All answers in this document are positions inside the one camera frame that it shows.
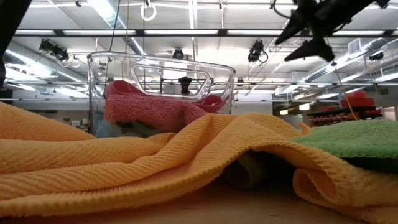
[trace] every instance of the robotic arm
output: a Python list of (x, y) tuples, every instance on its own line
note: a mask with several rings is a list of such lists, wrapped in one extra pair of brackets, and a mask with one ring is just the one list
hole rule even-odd
[[(291, 61), (309, 56), (319, 56), (328, 62), (335, 59), (335, 55), (324, 37), (341, 30), (351, 18), (372, 4), (374, 0), (293, 0), (298, 8), (292, 11), (290, 21), (275, 44), (281, 44), (298, 32), (310, 30), (313, 39), (304, 42), (301, 47), (285, 58)], [(376, 0), (382, 9), (388, 6), (389, 0)]]

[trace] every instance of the clear plastic bin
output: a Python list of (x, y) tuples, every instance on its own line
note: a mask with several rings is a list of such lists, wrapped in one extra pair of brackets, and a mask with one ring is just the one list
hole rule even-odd
[[(217, 113), (231, 113), (235, 75), (231, 67), (119, 52), (89, 54), (88, 63), (90, 131), (94, 135), (106, 113), (105, 88), (115, 80), (127, 81), (142, 92), (141, 95), (157, 99), (197, 104), (216, 95), (223, 101)], [(224, 81), (215, 82), (216, 78)]]

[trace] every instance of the yellow towel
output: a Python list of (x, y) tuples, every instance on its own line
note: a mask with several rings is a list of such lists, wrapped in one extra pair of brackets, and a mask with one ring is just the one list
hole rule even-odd
[(289, 142), (302, 133), (267, 114), (209, 114), (178, 134), (95, 139), (0, 103), (0, 130), (0, 217), (163, 202), (208, 184), (254, 149), (294, 165), (294, 189), (305, 200), (370, 223), (398, 223), (397, 176)]

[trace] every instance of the wooden table surface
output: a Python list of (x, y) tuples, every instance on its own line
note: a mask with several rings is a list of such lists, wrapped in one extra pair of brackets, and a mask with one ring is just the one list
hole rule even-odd
[(4, 224), (150, 224), (280, 223), (359, 224), (327, 208), (308, 203), (290, 187), (234, 189), (216, 181), (196, 192), (159, 205), (70, 217), (5, 218)]

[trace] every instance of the pink towel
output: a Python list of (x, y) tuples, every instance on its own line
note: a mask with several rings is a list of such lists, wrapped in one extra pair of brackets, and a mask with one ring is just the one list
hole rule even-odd
[(225, 101), (215, 95), (195, 103), (149, 96), (130, 83), (117, 80), (106, 88), (105, 119), (141, 121), (162, 132), (177, 133), (208, 112), (218, 111), (224, 104)]

